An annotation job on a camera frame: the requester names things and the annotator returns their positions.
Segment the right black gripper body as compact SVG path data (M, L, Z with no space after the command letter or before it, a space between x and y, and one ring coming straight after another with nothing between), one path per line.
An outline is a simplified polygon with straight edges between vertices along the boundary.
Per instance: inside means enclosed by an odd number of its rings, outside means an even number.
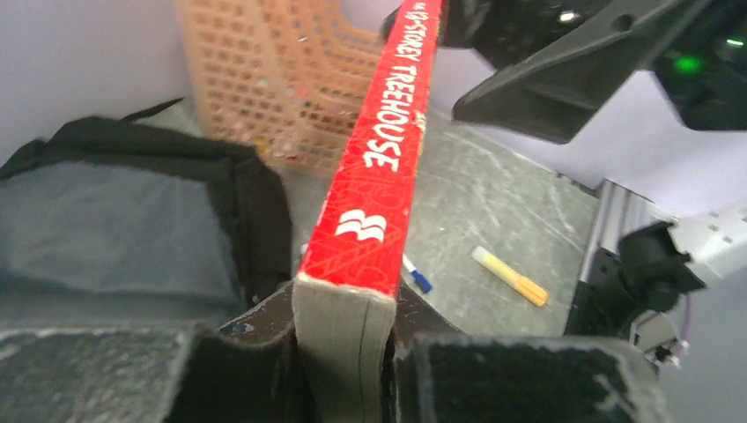
M439 44L478 53L491 65L493 76L569 34L611 2L448 1ZM686 128L743 131L746 4L708 2L663 53L636 71L654 73Z

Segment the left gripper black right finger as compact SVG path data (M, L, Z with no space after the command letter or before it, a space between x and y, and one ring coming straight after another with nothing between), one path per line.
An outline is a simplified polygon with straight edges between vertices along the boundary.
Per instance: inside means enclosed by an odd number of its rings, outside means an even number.
M615 338L476 336L401 286L388 422L668 422L652 365Z

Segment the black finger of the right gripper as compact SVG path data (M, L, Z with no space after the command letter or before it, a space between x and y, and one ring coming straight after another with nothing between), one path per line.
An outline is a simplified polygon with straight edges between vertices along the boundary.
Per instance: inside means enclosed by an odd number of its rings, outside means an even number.
M613 1L569 34L464 94L452 116L567 144L632 73L653 62L709 4Z

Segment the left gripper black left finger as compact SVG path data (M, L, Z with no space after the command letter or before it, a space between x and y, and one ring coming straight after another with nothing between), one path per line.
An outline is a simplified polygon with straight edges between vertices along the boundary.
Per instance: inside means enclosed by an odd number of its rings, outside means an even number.
M282 287L229 318L202 301L1 297L4 422L301 422Z

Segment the red treehouse book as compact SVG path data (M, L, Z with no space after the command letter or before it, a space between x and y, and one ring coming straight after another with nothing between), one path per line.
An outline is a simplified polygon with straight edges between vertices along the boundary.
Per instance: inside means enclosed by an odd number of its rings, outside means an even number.
M298 348L323 422L383 417L381 378L444 7L401 4L293 283Z

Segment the black student backpack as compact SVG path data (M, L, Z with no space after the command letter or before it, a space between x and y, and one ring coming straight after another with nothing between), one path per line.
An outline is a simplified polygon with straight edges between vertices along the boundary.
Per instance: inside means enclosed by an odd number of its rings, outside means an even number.
M285 188L252 146L89 116L1 167L1 321L223 321L292 273Z

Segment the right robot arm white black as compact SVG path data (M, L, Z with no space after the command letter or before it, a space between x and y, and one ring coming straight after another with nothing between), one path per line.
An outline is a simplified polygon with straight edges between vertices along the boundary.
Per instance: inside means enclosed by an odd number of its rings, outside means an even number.
M569 143L637 70L697 132L746 129L743 1L448 1L439 44L471 48L493 74L452 108L458 122ZM671 218L601 187L566 334L625 338L735 271L746 205Z

